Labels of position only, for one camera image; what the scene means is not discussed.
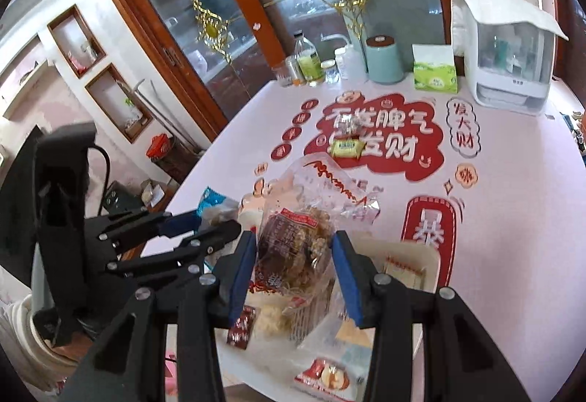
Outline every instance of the jar lid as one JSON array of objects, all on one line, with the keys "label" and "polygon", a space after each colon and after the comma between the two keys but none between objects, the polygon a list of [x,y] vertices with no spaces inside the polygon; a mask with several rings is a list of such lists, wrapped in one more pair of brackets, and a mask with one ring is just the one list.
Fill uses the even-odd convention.
[{"label": "jar lid", "polygon": [[336,66],[336,60],[324,60],[322,62],[322,69],[326,70],[327,68],[332,68]]},{"label": "jar lid", "polygon": [[388,35],[375,35],[366,39],[369,47],[388,47],[395,43],[395,39]]}]

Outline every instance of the teal canister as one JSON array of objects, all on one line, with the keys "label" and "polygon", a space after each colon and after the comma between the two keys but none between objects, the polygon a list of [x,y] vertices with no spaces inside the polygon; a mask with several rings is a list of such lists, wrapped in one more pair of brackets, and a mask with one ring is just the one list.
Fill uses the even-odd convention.
[{"label": "teal canister", "polygon": [[375,35],[366,39],[366,65],[371,81],[390,85],[401,81],[405,73],[394,38]]}]

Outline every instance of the brown lid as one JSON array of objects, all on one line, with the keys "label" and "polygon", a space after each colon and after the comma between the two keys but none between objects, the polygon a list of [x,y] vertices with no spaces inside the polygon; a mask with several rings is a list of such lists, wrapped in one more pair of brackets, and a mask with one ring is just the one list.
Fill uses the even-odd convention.
[{"label": "brown lid", "polygon": [[366,44],[369,47],[388,47],[395,43],[395,39],[388,35],[375,35],[366,39]]}]

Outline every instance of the black cable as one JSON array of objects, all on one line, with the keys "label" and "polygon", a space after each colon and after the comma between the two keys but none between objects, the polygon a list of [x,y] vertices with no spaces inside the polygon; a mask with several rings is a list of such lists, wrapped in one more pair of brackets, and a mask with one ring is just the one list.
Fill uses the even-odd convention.
[{"label": "black cable", "polygon": [[108,156],[106,150],[103,147],[98,146],[97,144],[90,146],[90,148],[99,151],[102,154],[102,156],[104,156],[104,160],[106,161],[106,178],[104,181],[104,188],[102,189],[100,207],[98,208],[98,215],[102,215],[102,208],[104,207],[104,200],[106,199],[106,191],[108,190],[108,181],[110,180],[110,157]]}]

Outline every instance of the white bottle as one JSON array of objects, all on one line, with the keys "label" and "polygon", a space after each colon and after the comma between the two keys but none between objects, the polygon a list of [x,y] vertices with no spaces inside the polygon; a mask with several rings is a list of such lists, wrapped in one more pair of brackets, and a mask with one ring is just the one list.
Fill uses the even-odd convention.
[{"label": "white bottle", "polygon": [[346,45],[346,51],[344,53],[344,65],[346,67],[348,80],[353,84],[361,85],[367,80],[362,52],[356,50],[354,45]]},{"label": "white bottle", "polygon": [[336,56],[336,65],[338,65],[338,71],[340,72],[341,79],[348,79],[348,71],[344,62],[344,55],[346,54],[346,47],[334,50]]}]

